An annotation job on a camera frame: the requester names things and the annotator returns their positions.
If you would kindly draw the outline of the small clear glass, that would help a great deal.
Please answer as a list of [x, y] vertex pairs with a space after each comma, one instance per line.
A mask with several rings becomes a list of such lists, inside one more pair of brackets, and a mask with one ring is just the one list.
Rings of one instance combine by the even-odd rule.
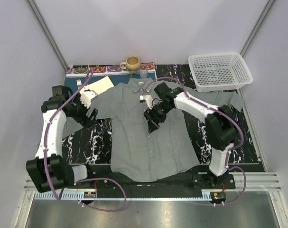
[[149, 72], [149, 67], [147, 64], [139, 65], [139, 75], [141, 78], [147, 78]]

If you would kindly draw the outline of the grey button shirt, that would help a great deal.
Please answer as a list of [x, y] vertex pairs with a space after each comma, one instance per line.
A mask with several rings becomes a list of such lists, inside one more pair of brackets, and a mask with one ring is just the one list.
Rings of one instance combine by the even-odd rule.
[[157, 98], [157, 82], [132, 78], [94, 98], [96, 126], [79, 128], [62, 141], [68, 163], [110, 164], [112, 172], [137, 182], [156, 181], [184, 172], [199, 161], [186, 128], [184, 113], [172, 109], [159, 129], [150, 133], [141, 94]]

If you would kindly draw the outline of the silver fork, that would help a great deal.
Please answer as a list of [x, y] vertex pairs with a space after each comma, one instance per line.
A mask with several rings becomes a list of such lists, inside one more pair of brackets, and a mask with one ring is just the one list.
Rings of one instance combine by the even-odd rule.
[[78, 79], [78, 80], [76, 81], [76, 83], [77, 83], [77, 86], [78, 86], [78, 87], [80, 87], [80, 86], [82, 85], [82, 81], [81, 81], [80, 79]]

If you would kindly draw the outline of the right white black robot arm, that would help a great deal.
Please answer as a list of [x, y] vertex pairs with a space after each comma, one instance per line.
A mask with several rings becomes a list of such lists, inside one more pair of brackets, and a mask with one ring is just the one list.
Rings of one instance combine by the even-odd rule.
[[190, 95], [184, 87], [169, 88], [162, 82], [154, 89], [158, 103], [150, 95], [141, 94], [140, 102], [147, 104], [144, 117], [148, 122], [148, 132], [152, 133], [164, 123], [172, 109], [179, 109], [196, 117], [205, 124], [206, 138], [212, 148], [208, 173], [202, 178], [203, 184], [212, 188], [224, 185], [228, 176], [229, 155], [237, 138], [237, 124], [228, 115], [230, 108], [218, 107]]

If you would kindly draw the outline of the tan ceramic mug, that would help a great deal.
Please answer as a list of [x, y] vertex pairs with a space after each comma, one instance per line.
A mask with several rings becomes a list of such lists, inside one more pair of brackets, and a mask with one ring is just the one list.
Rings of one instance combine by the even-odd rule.
[[137, 56], [130, 56], [125, 62], [120, 63], [120, 68], [130, 73], [137, 73], [140, 66], [140, 59]]

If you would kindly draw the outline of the white plastic mesh basket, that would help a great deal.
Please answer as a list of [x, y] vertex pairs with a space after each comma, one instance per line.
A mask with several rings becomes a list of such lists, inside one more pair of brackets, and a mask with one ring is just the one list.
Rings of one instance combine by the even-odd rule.
[[253, 82], [239, 53], [191, 55], [188, 64], [198, 92], [237, 90]]

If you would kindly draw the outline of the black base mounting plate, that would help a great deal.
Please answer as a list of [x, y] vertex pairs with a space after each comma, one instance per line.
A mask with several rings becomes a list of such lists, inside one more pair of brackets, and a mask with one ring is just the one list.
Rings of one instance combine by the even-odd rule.
[[90, 178], [110, 178], [125, 190], [128, 199], [149, 198], [198, 198], [203, 190], [234, 190], [234, 177], [210, 176], [208, 165], [199, 165], [190, 170], [153, 182], [136, 182], [127, 176], [112, 172], [108, 164], [87, 164]]

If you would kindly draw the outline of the beige square plate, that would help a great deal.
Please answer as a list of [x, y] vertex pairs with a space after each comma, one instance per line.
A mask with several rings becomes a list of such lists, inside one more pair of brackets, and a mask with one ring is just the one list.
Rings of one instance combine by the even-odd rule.
[[84, 86], [79, 93], [82, 94], [85, 90], [93, 90], [97, 95], [99, 95], [112, 87], [114, 87], [114, 84], [110, 78], [108, 76], [104, 76], [101, 79]]

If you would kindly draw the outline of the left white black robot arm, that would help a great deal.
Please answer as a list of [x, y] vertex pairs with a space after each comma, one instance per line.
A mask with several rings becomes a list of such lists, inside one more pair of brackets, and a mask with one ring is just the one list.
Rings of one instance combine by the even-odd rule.
[[34, 159], [26, 162], [26, 170], [38, 192], [48, 192], [70, 187], [78, 182], [89, 188], [94, 184], [88, 165], [72, 166], [62, 157], [64, 126], [69, 117], [84, 128], [96, 123], [97, 109], [90, 109], [97, 93], [85, 86], [78, 92], [58, 85], [52, 96], [41, 106], [43, 131]]

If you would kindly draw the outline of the black marble pattern mat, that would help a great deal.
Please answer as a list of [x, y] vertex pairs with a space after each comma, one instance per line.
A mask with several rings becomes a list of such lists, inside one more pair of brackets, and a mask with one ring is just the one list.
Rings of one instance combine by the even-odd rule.
[[[191, 79], [190, 68], [188, 65], [155, 65], [149, 63], [149, 77], [155, 79], [163, 77], [167, 81], [174, 81], [177, 78], [184, 86], [196, 89], [194, 80]], [[113, 66], [94, 66], [97, 76], [92, 77], [92, 81], [109, 76], [114, 85], [127, 83], [130, 75], [125, 70], [119, 70], [117, 65]], [[254, 145], [253, 136], [248, 126], [245, 112], [231, 108], [230, 118], [241, 129], [235, 144], [241, 142], [243, 145], [232, 151], [229, 157], [230, 166], [239, 166], [245, 172], [264, 172], [260, 154]], [[192, 147], [198, 157], [201, 166], [208, 165], [212, 160], [212, 146], [215, 131], [210, 123], [204, 124], [198, 118], [184, 112], [183, 117], [187, 128], [187, 134]], [[112, 120], [110, 118], [100, 119], [96, 124], [89, 128], [75, 126], [72, 133], [63, 138], [62, 152], [63, 158], [71, 164], [109, 164], [112, 152]]]

